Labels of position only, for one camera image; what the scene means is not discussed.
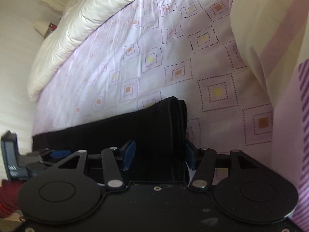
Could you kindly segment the red jar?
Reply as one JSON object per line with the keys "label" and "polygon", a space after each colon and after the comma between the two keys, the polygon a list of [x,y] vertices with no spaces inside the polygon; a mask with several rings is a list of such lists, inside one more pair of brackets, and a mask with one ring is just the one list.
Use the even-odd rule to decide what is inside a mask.
{"label": "red jar", "polygon": [[56,28],[57,28],[57,25],[55,25],[53,23],[49,24],[49,30],[54,31],[54,30],[56,30]]}

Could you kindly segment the cream duvet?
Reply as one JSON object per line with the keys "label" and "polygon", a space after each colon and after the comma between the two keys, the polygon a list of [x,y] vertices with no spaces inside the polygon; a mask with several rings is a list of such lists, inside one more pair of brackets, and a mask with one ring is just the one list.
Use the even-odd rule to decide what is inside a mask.
{"label": "cream duvet", "polygon": [[38,50],[27,85],[30,102],[37,102],[41,91],[80,44],[97,28],[134,1],[81,0],[72,7]]}

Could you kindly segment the pink cream folded blanket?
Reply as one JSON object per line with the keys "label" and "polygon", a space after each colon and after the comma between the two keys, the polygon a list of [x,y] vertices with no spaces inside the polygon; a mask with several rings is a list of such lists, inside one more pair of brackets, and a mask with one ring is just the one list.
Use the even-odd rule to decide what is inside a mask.
{"label": "pink cream folded blanket", "polygon": [[271,166],[296,186],[292,219],[308,231],[308,0],[233,0],[231,23],[273,106]]}

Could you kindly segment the black pants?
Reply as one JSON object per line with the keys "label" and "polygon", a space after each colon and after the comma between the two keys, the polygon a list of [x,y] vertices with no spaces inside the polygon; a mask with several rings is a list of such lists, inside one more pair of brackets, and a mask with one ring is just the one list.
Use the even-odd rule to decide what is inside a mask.
{"label": "black pants", "polygon": [[188,182],[187,122],[185,101],[169,97],[137,112],[34,135],[32,149],[84,149],[88,154],[100,154],[133,140],[136,150],[129,169],[123,171],[125,182]]}

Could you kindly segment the pink patterned bed sheet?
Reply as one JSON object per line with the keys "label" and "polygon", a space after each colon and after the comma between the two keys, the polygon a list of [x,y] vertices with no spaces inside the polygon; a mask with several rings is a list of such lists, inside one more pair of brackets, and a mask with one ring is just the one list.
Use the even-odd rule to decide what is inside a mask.
{"label": "pink patterned bed sheet", "polygon": [[185,137],[271,163],[273,108],[243,61],[233,0],[135,0],[97,28],[37,100],[32,135],[137,112],[176,97]]}

